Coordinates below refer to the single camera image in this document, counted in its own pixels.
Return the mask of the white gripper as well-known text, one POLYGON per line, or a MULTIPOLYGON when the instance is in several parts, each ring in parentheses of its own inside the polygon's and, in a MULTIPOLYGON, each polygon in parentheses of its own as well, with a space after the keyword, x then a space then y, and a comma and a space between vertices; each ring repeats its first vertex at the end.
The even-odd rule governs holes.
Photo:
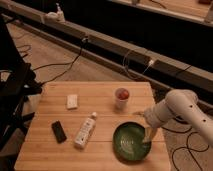
POLYGON ((162 127, 170 119, 170 111, 164 103, 158 103, 144 111, 145 121, 151 127, 145 128, 143 143, 151 142, 157 133, 157 129, 162 127))

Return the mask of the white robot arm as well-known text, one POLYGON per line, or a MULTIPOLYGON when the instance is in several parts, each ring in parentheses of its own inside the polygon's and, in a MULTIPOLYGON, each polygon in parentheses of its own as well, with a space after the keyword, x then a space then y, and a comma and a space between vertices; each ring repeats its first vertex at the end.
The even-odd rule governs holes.
POLYGON ((197 102, 198 97, 191 90, 169 91, 163 100, 144 111, 148 127, 145 129, 142 142, 150 142, 159 127, 180 116, 213 148, 213 120, 198 107, 197 102))

